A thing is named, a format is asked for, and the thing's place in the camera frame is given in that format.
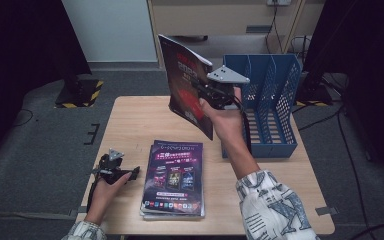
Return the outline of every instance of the patterned sleeve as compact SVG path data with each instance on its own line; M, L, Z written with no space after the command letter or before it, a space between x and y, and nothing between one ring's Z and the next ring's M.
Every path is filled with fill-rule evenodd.
M80 221L73 225L70 232L62 240L106 240L102 229L90 222Z
M271 172L249 174L237 181L236 190L248 239L319 239L301 199Z

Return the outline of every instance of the black magazine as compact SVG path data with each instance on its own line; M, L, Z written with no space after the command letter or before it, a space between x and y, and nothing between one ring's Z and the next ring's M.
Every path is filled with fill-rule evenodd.
M158 35L170 89L169 108L198 127L213 140L213 124L199 105L198 90L192 81L207 83L212 63L180 43Z
M205 216L202 157L202 143L154 141L140 207L145 220Z

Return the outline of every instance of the person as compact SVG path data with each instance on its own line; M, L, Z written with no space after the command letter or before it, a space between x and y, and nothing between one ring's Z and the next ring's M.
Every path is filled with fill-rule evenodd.
M235 96L240 100L239 88L235 88ZM248 151L242 137L240 111L216 110L204 99L200 99L200 106L213 122L238 179L236 190L247 239L319 239L308 222L298 195L278 182L270 171L261 170ZM127 179L123 176L112 186L105 181L99 182L85 220L76 223L63 239L105 239L99 225L109 203Z

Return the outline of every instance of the purple magazine cover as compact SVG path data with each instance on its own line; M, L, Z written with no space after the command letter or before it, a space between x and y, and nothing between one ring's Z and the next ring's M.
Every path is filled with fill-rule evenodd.
M213 140L213 124L201 110L198 90L191 86L191 81L208 82L207 73L212 72L212 63L163 35L158 38L171 93L170 110Z
M155 140L151 147L141 211L200 216L203 144Z

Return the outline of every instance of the blue plastic basket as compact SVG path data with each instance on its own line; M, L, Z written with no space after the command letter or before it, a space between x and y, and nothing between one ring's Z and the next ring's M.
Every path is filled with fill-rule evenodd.
M291 107L301 76L293 54L225 55L224 65L250 79L242 86L242 104L250 123L252 155L288 158L297 142Z

